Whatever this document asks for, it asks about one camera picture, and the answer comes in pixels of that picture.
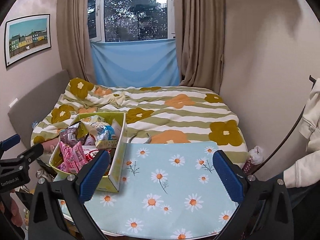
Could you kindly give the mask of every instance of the striped duvet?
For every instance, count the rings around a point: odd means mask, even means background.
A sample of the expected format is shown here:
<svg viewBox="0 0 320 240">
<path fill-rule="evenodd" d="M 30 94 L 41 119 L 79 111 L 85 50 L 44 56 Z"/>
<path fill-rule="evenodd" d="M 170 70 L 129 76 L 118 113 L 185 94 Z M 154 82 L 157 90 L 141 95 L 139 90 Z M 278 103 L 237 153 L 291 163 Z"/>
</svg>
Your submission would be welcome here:
<svg viewBox="0 0 320 240">
<path fill-rule="evenodd" d="M 191 87 L 106 88 L 72 79 L 54 109 L 33 130 L 31 145 L 53 139 L 78 113 L 127 113 L 132 143 L 194 143 L 212 141 L 204 151 L 222 149 L 242 166 L 247 148 L 238 117 L 208 89 Z"/>
</svg>

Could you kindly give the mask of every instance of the window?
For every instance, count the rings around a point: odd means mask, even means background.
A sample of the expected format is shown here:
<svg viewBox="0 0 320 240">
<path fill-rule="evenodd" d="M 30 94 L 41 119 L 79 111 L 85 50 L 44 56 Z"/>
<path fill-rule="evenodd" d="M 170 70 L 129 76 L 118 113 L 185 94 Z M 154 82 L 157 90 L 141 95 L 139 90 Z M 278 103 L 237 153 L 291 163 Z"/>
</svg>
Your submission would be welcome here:
<svg viewBox="0 0 320 240">
<path fill-rule="evenodd" d="M 173 0 L 88 0 L 88 27 L 91 41 L 172 39 Z"/>
</svg>

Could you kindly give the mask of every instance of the cardboard box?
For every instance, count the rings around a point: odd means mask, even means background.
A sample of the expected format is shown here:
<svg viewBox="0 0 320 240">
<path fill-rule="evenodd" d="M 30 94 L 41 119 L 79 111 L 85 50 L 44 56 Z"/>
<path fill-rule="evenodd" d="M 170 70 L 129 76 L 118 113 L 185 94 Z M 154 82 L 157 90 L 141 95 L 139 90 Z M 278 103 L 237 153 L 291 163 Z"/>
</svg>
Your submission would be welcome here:
<svg viewBox="0 0 320 240">
<path fill-rule="evenodd" d="M 87 114 L 78 114 L 77 117 L 72 121 L 72 124 L 75 122 L 79 122 L 81 119 L 99 115 L 105 119 L 107 123 L 110 125 L 112 121 L 115 119 L 119 125 L 122 125 L 120 137 L 118 139 L 118 145 L 116 147 L 115 156 L 113 158 L 113 162 L 111 164 L 111 168 L 109 174 L 107 176 L 103 176 L 97 189 L 118 193 L 120 187 L 120 179 L 121 179 L 121 171 L 124 160 L 125 148 L 127 143 L 127 122 L 126 122 L 126 114 L 125 113 L 115 113 L 115 112 L 101 112 L 101 113 L 87 113 Z M 50 166 L 63 178 L 66 178 L 70 175 L 67 172 L 59 170 L 57 167 L 63 162 L 62 156 L 60 156 L 60 146 L 59 144 L 56 146 L 49 164 Z"/>
</svg>

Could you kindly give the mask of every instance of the metal screw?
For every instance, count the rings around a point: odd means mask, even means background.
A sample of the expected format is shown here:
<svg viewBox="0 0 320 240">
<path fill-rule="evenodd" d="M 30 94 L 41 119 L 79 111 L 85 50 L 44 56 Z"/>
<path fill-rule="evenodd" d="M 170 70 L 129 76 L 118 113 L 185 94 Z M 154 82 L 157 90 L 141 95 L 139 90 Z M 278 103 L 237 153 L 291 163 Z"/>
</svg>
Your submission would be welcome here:
<svg viewBox="0 0 320 240">
<path fill-rule="evenodd" d="M 283 185 L 284 184 L 284 181 L 282 179 L 278 179 L 277 182 L 278 182 L 279 185 Z"/>
<path fill-rule="evenodd" d="M 39 184 L 44 184 L 44 182 L 45 182 L 45 178 L 41 178 L 41 179 L 38 180 Z"/>
<path fill-rule="evenodd" d="M 249 181 L 255 181 L 255 180 L 256 180 L 256 176 L 251 175 L 251 174 L 250 174 L 250 175 L 248 175 L 248 177 L 247 177 L 247 178 L 248 178 L 248 180 L 249 180 Z"/>
<path fill-rule="evenodd" d="M 76 176 L 75 176 L 74 174 L 70 174 L 70 175 L 67 177 L 67 180 L 73 181 L 75 178 L 76 178 Z"/>
</svg>

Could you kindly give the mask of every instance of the hand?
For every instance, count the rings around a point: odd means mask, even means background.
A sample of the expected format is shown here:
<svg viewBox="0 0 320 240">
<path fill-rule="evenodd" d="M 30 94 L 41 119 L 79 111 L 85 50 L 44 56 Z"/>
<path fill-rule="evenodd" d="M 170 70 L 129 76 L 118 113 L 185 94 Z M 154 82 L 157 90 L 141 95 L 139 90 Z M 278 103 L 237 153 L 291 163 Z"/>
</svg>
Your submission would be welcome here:
<svg viewBox="0 0 320 240">
<path fill-rule="evenodd" d="M 2 202 L 0 202 L 0 210 L 2 213 L 4 213 L 4 206 L 2 204 Z M 17 203 L 12 200 L 11 202 L 11 213 L 12 213 L 12 218 L 11 218 L 11 222 L 16 225 L 17 227 L 21 227 L 22 226 L 22 218 L 20 216 L 20 213 L 19 213 L 19 208 L 18 208 L 18 205 Z"/>
</svg>

